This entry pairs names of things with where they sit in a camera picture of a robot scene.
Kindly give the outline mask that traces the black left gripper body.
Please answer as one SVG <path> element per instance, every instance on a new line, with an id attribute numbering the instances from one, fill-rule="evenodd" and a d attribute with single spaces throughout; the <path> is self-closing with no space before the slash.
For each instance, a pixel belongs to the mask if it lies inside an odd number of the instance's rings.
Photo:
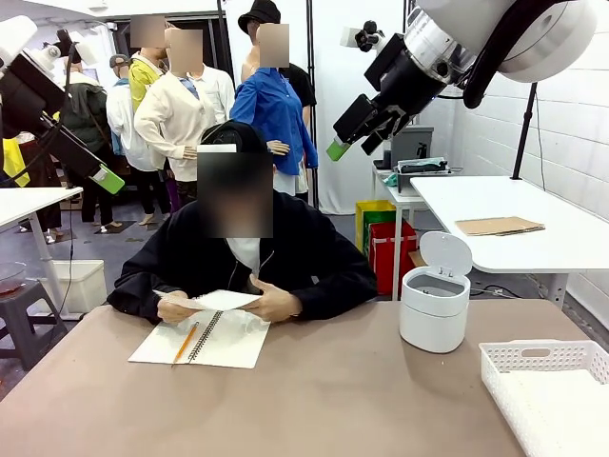
<path id="1" fill-rule="evenodd" d="M 22 51 L 1 77 L 3 137 L 10 139 L 21 132 L 45 137 L 53 130 L 52 115 L 64 106 L 65 94 Z"/>

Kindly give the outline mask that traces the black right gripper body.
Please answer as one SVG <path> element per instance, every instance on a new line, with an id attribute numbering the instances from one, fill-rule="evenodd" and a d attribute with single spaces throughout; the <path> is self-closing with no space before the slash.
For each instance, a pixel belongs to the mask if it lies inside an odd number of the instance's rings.
<path id="1" fill-rule="evenodd" d="M 376 57 L 364 76 L 377 95 L 367 101 L 365 121 L 385 123 L 396 118 L 408 123 L 448 84 L 449 59 L 427 45 L 411 52 L 400 33 L 374 38 L 369 47 Z"/>

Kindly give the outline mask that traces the person's right hand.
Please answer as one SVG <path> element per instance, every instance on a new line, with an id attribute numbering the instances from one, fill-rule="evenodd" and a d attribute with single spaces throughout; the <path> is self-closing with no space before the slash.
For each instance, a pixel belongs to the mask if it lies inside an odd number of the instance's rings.
<path id="1" fill-rule="evenodd" d="M 182 302 L 189 300 L 188 295 L 181 290 L 162 292 L 157 305 L 157 315 L 165 323 L 177 325 L 197 313 L 197 309 L 185 308 Z"/>

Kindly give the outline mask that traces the person's left hand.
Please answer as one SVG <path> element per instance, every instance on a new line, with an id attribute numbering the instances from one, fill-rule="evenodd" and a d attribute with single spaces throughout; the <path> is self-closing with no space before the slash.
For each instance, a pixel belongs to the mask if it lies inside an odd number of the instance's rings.
<path id="1" fill-rule="evenodd" d="M 281 323 L 301 313 L 303 307 L 295 295 L 261 281 L 254 275 L 250 276 L 250 282 L 261 292 L 261 295 L 244 307 L 247 312 L 270 323 Z"/>

